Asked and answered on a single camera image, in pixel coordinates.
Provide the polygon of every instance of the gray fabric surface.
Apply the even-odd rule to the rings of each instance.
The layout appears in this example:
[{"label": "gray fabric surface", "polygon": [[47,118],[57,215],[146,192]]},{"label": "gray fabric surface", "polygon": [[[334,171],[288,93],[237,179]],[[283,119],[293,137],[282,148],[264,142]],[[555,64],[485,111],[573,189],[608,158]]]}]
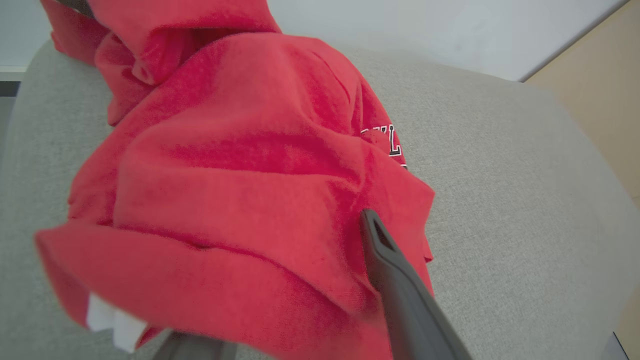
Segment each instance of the gray fabric surface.
[{"label": "gray fabric surface", "polygon": [[[427,225],[436,299],[477,360],[598,359],[637,283],[640,215],[555,101],[517,83],[344,52],[436,191]],[[32,234],[65,219],[73,175],[108,134],[95,69],[55,53],[29,67],[0,174],[0,349],[7,359],[128,356],[73,324]],[[238,359],[262,356],[240,349]]]}]

